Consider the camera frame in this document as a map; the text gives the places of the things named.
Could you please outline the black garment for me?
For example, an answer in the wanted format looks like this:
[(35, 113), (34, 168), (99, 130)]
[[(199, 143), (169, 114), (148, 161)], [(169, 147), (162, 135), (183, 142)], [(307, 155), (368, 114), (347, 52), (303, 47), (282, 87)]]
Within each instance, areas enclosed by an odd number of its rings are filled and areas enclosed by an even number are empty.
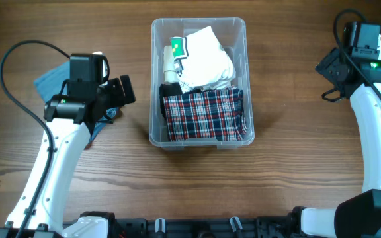
[(172, 84), (161, 84), (159, 86), (159, 100), (160, 100), (160, 111), (164, 119), (166, 119), (164, 97), (181, 95), (182, 89), (178, 82)]

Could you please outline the cream white cloth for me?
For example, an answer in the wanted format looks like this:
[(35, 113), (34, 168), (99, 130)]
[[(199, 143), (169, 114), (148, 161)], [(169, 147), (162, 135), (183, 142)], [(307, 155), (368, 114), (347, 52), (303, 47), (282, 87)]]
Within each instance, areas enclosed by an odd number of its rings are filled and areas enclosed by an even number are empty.
[(177, 72), (174, 66), (174, 56), (171, 45), (163, 49), (163, 73), (165, 83), (178, 83)]

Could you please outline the blue denim jeans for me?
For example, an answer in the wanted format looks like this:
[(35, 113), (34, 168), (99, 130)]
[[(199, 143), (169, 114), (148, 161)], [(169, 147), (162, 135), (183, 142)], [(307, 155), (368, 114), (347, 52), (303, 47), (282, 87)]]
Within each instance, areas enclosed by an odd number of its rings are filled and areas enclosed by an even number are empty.
[[(49, 70), (34, 81), (36, 91), (44, 102), (48, 102), (53, 95), (58, 94), (61, 90), (62, 83), (69, 79), (70, 64), (69, 61), (61, 64), (60, 66)], [(111, 108), (106, 111), (110, 118), (119, 116), (119, 108)], [(88, 146), (94, 141), (101, 130), (106, 126), (106, 123), (97, 122), (93, 133), (89, 139)]]

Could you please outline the white printed t-shirt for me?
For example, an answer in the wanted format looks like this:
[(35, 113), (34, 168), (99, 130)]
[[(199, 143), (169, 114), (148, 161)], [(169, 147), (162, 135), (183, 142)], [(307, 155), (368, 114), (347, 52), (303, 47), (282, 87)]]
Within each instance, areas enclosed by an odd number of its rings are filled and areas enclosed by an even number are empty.
[(171, 37), (169, 45), (182, 92), (225, 89), (232, 85), (235, 67), (210, 26), (185, 37)]

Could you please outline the red plaid shirt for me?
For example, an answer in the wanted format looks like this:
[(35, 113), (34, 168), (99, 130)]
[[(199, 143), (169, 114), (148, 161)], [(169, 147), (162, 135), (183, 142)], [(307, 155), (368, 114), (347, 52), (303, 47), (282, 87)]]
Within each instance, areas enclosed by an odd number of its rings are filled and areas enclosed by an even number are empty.
[(163, 97), (170, 141), (242, 141), (247, 132), (244, 92), (236, 87)]

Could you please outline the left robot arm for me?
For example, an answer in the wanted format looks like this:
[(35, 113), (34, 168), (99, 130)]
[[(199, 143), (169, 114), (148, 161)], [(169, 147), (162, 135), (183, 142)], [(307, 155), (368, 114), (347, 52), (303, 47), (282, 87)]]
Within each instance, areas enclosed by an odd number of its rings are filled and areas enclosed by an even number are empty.
[(112, 212), (84, 212), (64, 227), (64, 208), (77, 162), (106, 110), (135, 102), (128, 75), (67, 80), (45, 105), (44, 134), (28, 182), (0, 237), (121, 237)]

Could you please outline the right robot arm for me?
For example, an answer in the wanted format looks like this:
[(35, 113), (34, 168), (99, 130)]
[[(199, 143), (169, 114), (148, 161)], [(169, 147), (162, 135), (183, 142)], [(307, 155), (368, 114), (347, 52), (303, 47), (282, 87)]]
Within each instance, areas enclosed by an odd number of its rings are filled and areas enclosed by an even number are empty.
[(336, 208), (301, 208), (294, 233), (308, 237), (381, 237), (381, 59), (378, 50), (344, 58), (334, 48), (316, 66), (355, 113), (362, 147), (361, 194)]

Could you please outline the clear plastic storage bin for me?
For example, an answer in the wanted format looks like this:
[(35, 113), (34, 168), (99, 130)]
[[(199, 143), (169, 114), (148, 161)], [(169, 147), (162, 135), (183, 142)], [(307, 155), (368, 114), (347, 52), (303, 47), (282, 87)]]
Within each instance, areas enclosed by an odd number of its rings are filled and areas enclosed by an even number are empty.
[[(243, 90), (244, 118), (247, 132), (241, 141), (217, 141), (215, 139), (188, 139), (171, 142), (167, 125), (161, 115), (159, 86), (164, 82), (163, 49), (172, 36), (187, 36), (210, 26), (236, 70), (232, 85)], [(255, 139), (255, 127), (251, 100), (247, 32), (245, 21), (239, 17), (221, 18), (159, 18), (151, 25), (151, 84), (150, 84), (149, 141), (165, 150), (186, 147), (216, 146), (218, 149), (237, 149), (250, 145)]]

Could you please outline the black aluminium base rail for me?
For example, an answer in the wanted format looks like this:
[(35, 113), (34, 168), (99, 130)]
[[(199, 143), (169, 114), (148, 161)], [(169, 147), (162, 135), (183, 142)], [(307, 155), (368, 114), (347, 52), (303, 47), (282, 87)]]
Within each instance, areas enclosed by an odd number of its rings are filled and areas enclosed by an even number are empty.
[(117, 219), (120, 237), (143, 238), (269, 238), (305, 237), (295, 221), (284, 216), (243, 219)]

